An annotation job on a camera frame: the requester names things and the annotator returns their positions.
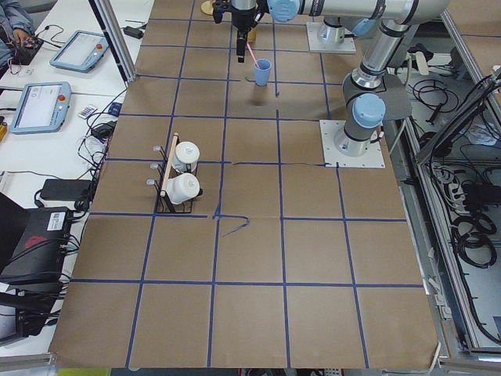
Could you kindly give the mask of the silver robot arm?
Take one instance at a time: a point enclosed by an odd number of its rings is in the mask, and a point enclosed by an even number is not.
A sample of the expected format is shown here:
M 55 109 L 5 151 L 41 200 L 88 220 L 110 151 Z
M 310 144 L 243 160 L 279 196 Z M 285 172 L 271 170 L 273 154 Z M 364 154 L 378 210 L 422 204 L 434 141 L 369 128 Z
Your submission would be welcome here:
M 366 152 L 375 129 L 381 125 L 387 105 L 375 93 L 381 85 L 388 63 L 412 25 L 439 16 L 448 1 L 268 1 L 272 18 L 288 22 L 295 16 L 349 17 L 378 20 L 380 26 L 359 67 L 344 80 L 343 93 L 356 93 L 346 99 L 348 118 L 333 138 L 335 147 L 349 157 Z
M 245 62 L 248 35 L 267 13 L 275 21 L 291 21 L 305 9 L 304 1 L 213 1 L 211 3 L 214 22 L 222 22 L 223 15 L 230 13 L 232 25 L 237 29 L 236 55 L 239 63 Z M 353 37 L 366 34 L 376 23 L 375 19 L 346 16 L 325 16 L 317 31 L 316 40 L 329 45 L 341 45 L 345 31 Z

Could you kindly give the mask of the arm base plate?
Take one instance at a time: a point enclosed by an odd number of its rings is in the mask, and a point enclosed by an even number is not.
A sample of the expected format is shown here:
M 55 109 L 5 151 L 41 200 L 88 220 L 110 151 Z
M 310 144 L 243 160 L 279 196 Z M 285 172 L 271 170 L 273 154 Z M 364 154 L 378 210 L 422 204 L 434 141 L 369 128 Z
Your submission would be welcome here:
M 354 38 L 348 37 L 344 27 L 329 26 L 324 22 L 308 22 L 306 30 L 310 52 L 356 54 Z
M 321 120 L 324 165 L 331 168 L 385 168 L 377 132 L 366 141 L 354 141 L 344 132 L 345 121 Z

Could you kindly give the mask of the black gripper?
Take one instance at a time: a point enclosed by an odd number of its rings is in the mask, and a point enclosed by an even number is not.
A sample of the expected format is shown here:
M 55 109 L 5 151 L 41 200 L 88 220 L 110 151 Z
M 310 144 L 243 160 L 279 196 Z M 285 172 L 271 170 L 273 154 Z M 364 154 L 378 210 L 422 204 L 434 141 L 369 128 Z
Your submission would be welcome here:
M 216 0 L 212 3 L 214 22 L 220 24 L 225 13 L 229 13 L 232 25 L 237 28 L 236 56 L 238 63 L 245 62 L 248 31 L 258 25 L 262 18 L 262 1 Z

